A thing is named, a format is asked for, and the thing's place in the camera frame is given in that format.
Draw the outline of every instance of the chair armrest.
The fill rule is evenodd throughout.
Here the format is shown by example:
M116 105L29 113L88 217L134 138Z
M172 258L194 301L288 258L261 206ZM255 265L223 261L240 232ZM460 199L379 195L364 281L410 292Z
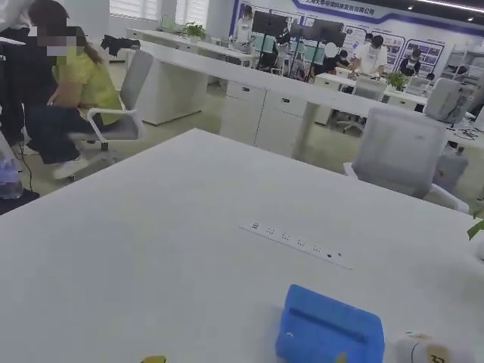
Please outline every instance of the chair armrest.
M450 194L446 189L439 187L438 185L432 184L430 187L430 192L445 198L452 204L452 207L459 212L469 214L469 206L467 203L458 199L456 196Z
M90 110L88 110L87 117L92 129L94 130L96 136L99 138L99 141L102 143L107 143L107 140L104 138L103 134L98 128L98 125L96 125L94 121L94 116L98 113L109 113L111 115L130 115L136 112L136 110L110 110L107 108L91 108Z
M355 170L353 170L353 164L351 163L344 163L343 167L345 168L345 174L349 176L350 178L357 179L358 176L355 173Z

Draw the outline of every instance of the water bottle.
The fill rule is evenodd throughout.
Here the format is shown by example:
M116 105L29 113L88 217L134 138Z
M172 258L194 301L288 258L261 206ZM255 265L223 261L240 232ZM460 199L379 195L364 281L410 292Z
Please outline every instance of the water bottle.
M18 199L23 186L15 162L0 153L0 199Z

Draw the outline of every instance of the ceiling light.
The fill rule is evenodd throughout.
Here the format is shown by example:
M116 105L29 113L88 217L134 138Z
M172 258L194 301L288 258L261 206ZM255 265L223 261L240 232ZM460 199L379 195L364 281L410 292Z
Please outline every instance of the ceiling light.
M461 10L475 11L477 13L484 14L484 9L482 9L482 8L474 8L472 6L451 4L450 2L442 2L440 0L417 0L417 1L418 2L426 2L427 4L435 4L435 5L441 5L441 6L448 6L450 8L456 8L456 9L461 9Z

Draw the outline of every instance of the blue box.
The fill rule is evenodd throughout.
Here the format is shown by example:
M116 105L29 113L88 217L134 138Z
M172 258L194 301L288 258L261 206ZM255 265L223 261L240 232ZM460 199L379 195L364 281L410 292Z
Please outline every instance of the blue box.
M385 339L376 315L291 285L275 348L288 363L381 363Z

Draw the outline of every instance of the power strip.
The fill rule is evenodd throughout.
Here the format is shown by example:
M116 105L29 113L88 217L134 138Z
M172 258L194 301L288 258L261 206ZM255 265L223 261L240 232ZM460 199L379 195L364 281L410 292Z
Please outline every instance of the power strip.
M353 270L353 267L348 264L346 258L343 258L342 253L329 251L320 244L310 243L304 238L294 237L288 233L283 233L277 228L263 225L259 222L243 224L240 226L240 228L268 238L269 240L274 240L280 244L283 244L284 246L289 246L295 250L308 253L311 256L318 257L319 259L323 259L324 261L328 261L334 265L338 265L339 267Z

